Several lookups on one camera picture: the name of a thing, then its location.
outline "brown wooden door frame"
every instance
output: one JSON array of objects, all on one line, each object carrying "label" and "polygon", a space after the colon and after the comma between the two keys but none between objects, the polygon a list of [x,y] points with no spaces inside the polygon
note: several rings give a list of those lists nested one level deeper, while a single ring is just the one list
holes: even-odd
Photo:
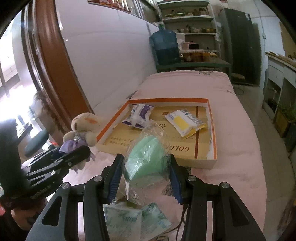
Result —
[{"label": "brown wooden door frame", "polygon": [[35,34],[41,85],[61,120],[70,130],[74,117],[93,112],[79,85],[58,24],[54,0],[35,0]]}]

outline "water bottle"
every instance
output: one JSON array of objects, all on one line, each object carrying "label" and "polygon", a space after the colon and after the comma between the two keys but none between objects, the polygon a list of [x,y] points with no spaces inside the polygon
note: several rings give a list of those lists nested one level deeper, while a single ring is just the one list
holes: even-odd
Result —
[{"label": "water bottle", "polygon": [[164,29],[163,25],[159,25],[159,31],[150,36],[150,45],[158,64],[167,65],[181,61],[176,33]]}]

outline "stuffed animal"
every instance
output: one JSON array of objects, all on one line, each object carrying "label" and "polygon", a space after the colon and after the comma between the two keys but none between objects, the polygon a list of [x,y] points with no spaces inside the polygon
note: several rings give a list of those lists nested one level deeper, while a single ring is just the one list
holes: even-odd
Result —
[{"label": "stuffed animal", "polygon": [[[64,144],[59,149],[60,152],[69,153],[80,146],[93,147],[96,145],[96,131],[102,124],[102,119],[92,113],[82,113],[76,116],[71,122],[72,131],[66,133],[63,137]],[[76,172],[82,170],[85,163],[92,158],[93,153],[86,159],[72,167]]]}]

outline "mint green item in plastic bag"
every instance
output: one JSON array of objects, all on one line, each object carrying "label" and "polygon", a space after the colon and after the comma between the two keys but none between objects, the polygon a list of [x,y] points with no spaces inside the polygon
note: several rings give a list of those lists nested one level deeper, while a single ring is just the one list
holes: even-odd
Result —
[{"label": "mint green item in plastic bag", "polygon": [[163,173],[167,168],[164,157],[165,150],[158,138],[153,135],[144,137],[133,147],[125,163],[126,181]]}]

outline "person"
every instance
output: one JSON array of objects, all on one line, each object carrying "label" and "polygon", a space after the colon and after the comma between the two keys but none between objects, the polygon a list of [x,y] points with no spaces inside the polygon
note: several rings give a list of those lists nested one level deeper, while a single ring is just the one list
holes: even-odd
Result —
[{"label": "person", "polygon": [[34,222],[47,204],[46,199],[36,200],[29,207],[16,207],[0,216],[1,241],[25,241]]}]

